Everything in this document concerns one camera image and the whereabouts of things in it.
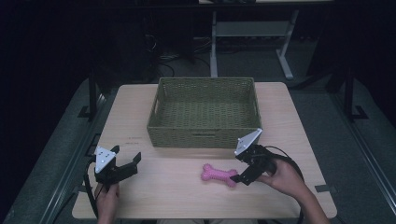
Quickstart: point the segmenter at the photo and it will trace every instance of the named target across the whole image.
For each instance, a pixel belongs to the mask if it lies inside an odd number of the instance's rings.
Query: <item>white bracket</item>
[[[111,162],[116,157],[116,153],[107,150],[103,147],[96,148],[96,167],[95,172],[100,173],[109,162]]]
[[[260,136],[261,133],[262,133],[262,129],[258,128],[253,133],[245,135],[242,138],[238,138],[238,145],[236,146],[235,156],[241,154],[248,147],[250,147],[250,145],[254,142],[254,140],[256,140],[257,137]]]

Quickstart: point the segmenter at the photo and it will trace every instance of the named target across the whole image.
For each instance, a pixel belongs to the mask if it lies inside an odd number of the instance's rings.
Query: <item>person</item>
[[[118,183],[111,185],[107,190],[102,184],[98,183],[95,195],[97,195],[98,224],[114,223],[120,199],[120,185]]]
[[[276,172],[273,175],[261,175],[257,181],[294,198],[301,206],[307,223],[330,223],[317,197],[300,178],[296,170],[285,161],[274,161],[276,163]]]
[[[308,188],[305,182],[300,178],[294,168],[285,161],[274,160],[276,163],[276,172],[269,175],[261,175],[256,181],[260,181],[281,193],[289,195],[294,198],[301,206],[306,222],[309,224],[330,224],[323,209],[321,208],[318,199],[314,193]],[[98,224],[110,224],[115,220],[117,211],[117,203],[120,197],[120,186],[112,185],[109,191],[100,190],[97,196],[98,207]],[[216,219],[213,223],[227,223],[232,220],[223,219],[222,221]],[[235,223],[257,223],[255,220],[246,219],[234,220]],[[190,223],[203,223],[202,220],[190,220]],[[172,220],[161,220],[159,223],[172,223]]]

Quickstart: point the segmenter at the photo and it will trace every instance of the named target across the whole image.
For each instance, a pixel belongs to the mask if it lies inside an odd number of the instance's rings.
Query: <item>pink bone toy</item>
[[[205,181],[209,179],[222,180],[226,182],[229,187],[235,188],[236,183],[230,179],[230,176],[233,175],[238,175],[238,172],[236,172],[236,170],[234,169],[229,171],[221,171],[214,169],[210,164],[207,163],[204,165],[204,170],[201,173],[201,178]]]

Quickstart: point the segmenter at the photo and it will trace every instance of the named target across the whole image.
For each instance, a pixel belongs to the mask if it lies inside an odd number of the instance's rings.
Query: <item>woven basket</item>
[[[161,78],[147,126],[155,147],[221,148],[236,148],[261,127],[254,80],[246,77]]]

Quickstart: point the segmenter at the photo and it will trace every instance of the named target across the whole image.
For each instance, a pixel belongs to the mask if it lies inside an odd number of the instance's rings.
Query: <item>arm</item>
[[[113,223],[116,218],[117,204],[120,197],[120,185],[114,184],[107,191],[102,184],[98,184],[95,190],[96,205],[98,207],[98,224]]]
[[[294,198],[301,206],[308,223],[330,224],[317,197],[306,186],[294,168],[285,161],[275,160],[276,173],[260,176],[257,181]]]

